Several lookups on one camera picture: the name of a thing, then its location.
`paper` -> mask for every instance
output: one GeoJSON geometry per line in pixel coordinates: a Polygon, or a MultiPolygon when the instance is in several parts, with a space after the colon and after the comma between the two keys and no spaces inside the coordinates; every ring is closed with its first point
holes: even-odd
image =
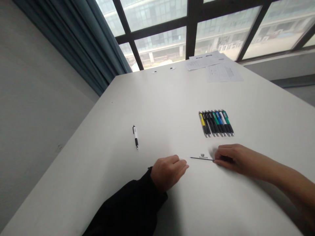
{"type": "Polygon", "coordinates": [[[221,63],[206,67],[207,82],[244,81],[233,63],[221,63]]]}
{"type": "Polygon", "coordinates": [[[189,57],[189,60],[195,61],[204,58],[213,58],[214,60],[225,59],[231,61],[231,59],[229,59],[224,53],[219,53],[219,51],[209,52],[198,56],[192,56],[189,57]]]}
{"type": "Polygon", "coordinates": [[[212,53],[206,53],[199,56],[189,57],[189,60],[186,61],[187,70],[200,69],[211,65],[216,65],[224,62],[231,62],[226,55],[219,53],[218,51],[212,53]]]}

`black jacket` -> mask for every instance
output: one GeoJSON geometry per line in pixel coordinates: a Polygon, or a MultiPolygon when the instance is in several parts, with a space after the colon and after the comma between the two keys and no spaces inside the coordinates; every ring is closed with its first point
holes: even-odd
{"type": "Polygon", "coordinates": [[[106,200],[83,236],[153,235],[157,212],[167,200],[151,179],[152,167],[106,200]]]}

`black window frame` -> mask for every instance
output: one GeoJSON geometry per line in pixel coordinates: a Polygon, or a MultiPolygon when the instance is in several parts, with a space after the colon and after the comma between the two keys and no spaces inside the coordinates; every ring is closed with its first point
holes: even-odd
{"type": "Polygon", "coordinates": [[[214,0],[207,3],[203,3],[203,0],[188,0],[187,15],[185,17],[131,32],[120,0],[113,0],[114,6],[125,31],[124,35],[116,37],[116,41],[118,44],[130,44],[138,67],[140,70],[143,70],[144,68],[135,44],[135,40],[186,26],[186,60],[188,60],[190,56],[194,56],[195,54],[197,24],[199,22],[260,6],[261,9],[247,35],[245,43],[239,52],[236,62],[252,61],[274,55],[288,54],[295,51],[315,48],[315,45],[303,47],[315,34],[315,23],[313,23],[313,25],[304,33],[304,35],[290,50],[243,59],[270,5],[276,1],[280,0],[214,0]]]}

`pen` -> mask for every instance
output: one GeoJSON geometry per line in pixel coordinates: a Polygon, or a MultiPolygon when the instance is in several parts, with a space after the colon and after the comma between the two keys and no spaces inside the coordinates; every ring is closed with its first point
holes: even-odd
{"type": "Polygon", "coordinates": [[[208,135],[207,135],[207,128],[206,128],[206,125],[205,125],[205,123],[204,123],[204,120],[203,120],[203,117],[202,117],[201,112],[199,112],[199,118],[200,118],[200,120],[201,120],[201,124],[202,124],[202,128],[203,128],[204,135],[208,138],[208,135]]]}
{"type": "Polygon", "coordinates": [[[137,132],[137,129],[135,126],[132,127],[132,132],[134,133],[135,135],[135,141],[136,141],[136,147],[137,147],[137,150],[139,149],[139,145],[138,145],[138,132],[137,132]]]}
{"type": "Polygon", "coordinates": [[[229,117],[227,116],[227,114],[226,114],[226,112],[224,110],[222,110],[222,113],[223,113],[223,116],[225,118],[225,121],[226,121],[227,125],[230,128],[230,131],[232,132],[232,136],[234,136],[234,131],[233,131],[232,126],[230,124],[229,117]]]}
{"type": "Polygon", "coordinates": [[[217,116],[216,116],[216,114],[214,113],[213,110],[211,111],[211,114],[212,114],[212,117],[214,118],[214,120],[216,122],[216,125],[217,125],[217,128],[219,130],[219,133],[221,134],[222,137],[224,137],[222,127],[221,127],[221,125],[220,125],[220,123],[219,123],[219,121],[217,119],[217,116]]]}
{"type": "Polygon", "coordinates": [[[222,129],[222,131],[223,131],[223,136],[227,136],[225,127],[224,127],[224,125],[223,125],[223,123],[222,123],[222,120],[221,120],[221,118],[220,118],[220,115],[219,115],[218,111],[215,110],[214,112],[216,113],[217,119],[218,119],[218,121],[219,121],[219,123],[220,123],[220,126],[221,126],[221,129],[222,129]]]}
{"type": "Polygon", "coordinates": [[[213,161],[213,159],[206,159],[206,158],[199,158],[199,157],[190,157],[190,158],[194,158],[194,159],[201,159],[201,160],[207,160],[207,161],[213,161]]]}
{"type": "Polygon", "coordinates": [[[223,116],[223,114],[222,114],[222,111],[220,111],[220,110],[218,110],[218,112],[219,112],[219,115],[220,115],[220,118],[221,118],[221,120],[222,120],[222,123],[223,123],[223,125],[224,125],[224,127],[225,127],[225,129],[226,129],[226,131],[227,131],[227,134],[231,137],[231,131],[230,131],[230,128],[229,128],[229,126],[227,125],[227,123],[226,123],[226,121],[225,121],[225,119],[224,119],[224,116],[223,116]]]}
{"type": "Polygon", "coordinates": [[[205,114],[205,116],[207,118],[207,123],[208,123],[209,129],[211,130],[212,134],[216,137],[217,136],[216,135],[216,131],[215,131],[214,127],[213,127],[212,121],[210,120],[209,114],[207,113],[207,111],[204,111],[204,114],[205,114]]]}
{"type": "Polygon", "coordinates": [[[203,120],[205,121],[206,123],[206,127],[207,127],[207,134],[211,137],[211,131],[210,131],[210,125],[209,125],[209,121],[207,119],[207,116],[204,112],[202,112],[202,117],[203,117],[203,120]]]}
{"type": "Polygon", "coordinates": [[[207,114],[208,114],[208,116],[210,118],[210,121],[211,121],[211,123],[213,125],[214,133],[216,133],[217,136],[219,136],[219,128],[218,128],[218,126],[217,126],[217,124],[216,124],[216,122],[215,122],[215,120],[213,118],[213,115],[211,114],[211,112],[209,110],[207,111],[207,114]]]}

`wall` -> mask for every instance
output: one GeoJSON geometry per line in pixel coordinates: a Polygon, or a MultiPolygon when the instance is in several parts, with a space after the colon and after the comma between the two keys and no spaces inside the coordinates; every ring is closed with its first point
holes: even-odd
{"type": "Polygon", "coordinates": [[[298,88],[286,88],[285,90],[315,107],[315,85],[298,88]]]}
{"type": "Polygon", "coordinates": [[[315,74],[315,49],[241,64],[267,80],[315,74]]]}
{"type": "Polygon", "coordinates": [[[0,232],[98,96],[11,0],[0,2],[0,232]]]}

